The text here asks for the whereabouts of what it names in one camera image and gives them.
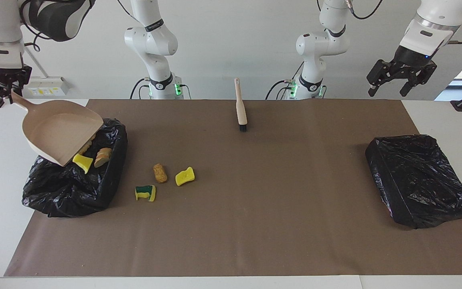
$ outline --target white table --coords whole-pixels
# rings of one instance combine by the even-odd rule
[[[73,100],[86,105],[87,100]],[[438,143],[462,181],[462,113],[448,102],[404,101],[422,134]],[[456,289],[462,276],[300,276],[300,277],[84,277],[2,278],[33,210],[21,205],[21,188],[36,154],[20,124],[24,111],[6,104],[0,109],[0,288],[318,288],[318,289]]]

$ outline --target green and yellow sponge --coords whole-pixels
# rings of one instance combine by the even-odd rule
[[[138,201],[138,198],[143,197],[149,199],[149,201],[154,201],[156,199],[156,187],[154,185],[144,185],[143,187],[135,187],[135,198]]]

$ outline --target brush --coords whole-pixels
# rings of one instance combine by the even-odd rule
[[[238,117],[238,124],[240,125],[240,131],[247,131],[247,115],[245,114],[245,106],[242,101],[242,89],[240,88],[240,79],[235,78],[235,90],[236,90],[236,115]]]

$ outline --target beige dustpan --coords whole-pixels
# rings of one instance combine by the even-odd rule
[[[32,104],[12,92],[12,100],[28,111],[22,132],[37,154],[65,166],[103,125],[103,119],[79,104],[51,100]]]

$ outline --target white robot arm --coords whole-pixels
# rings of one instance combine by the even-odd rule
[[[400,95],[425,84],[437,68],[431,60],[462,25],[462,0],[421,0],[391,62],[378,60],[367,76],[370,96],[393,79],[407,79]]]
[[[58,42],[74,38],[95,0],[0,0],[0,107],[10,91],[21,90],[28,83],[31,67],[22,62],[24,43],[21,24],[37,32],[37,38]],[[130,28],[125,41],[146,64],[152,97],[180,98],[175,77],[165,55],[173,55],[178,42],[161,19],[156,0],[132,0],[136,18],[145,27]]]
[[[304,68],[296,75],[295,89],[287,99],[317,97],[326,71],[326,63],[320,57],[345,53],[350,46],[345,26],[349,9],[345,0],[325,0],[321,10],[320,23],[326,29],[297,39],[297,53],[304,59]]]
[[[74,38],[95,0],[0,0],[0,107],[11,90],[21,94],[31,67],[22,62],[21,24],[33,27],[41,38]]]
[[[167,55],[173,55],[178,50],[178,40],[169,31],[160,15],[157,0],[132,0],[135,18],[142,27],[128,28],[124,40],[143,60],[151,85],[150,97],[153,99],[182,98],[176,86],[181,84],[181,78],[176,77],[169,68]]]

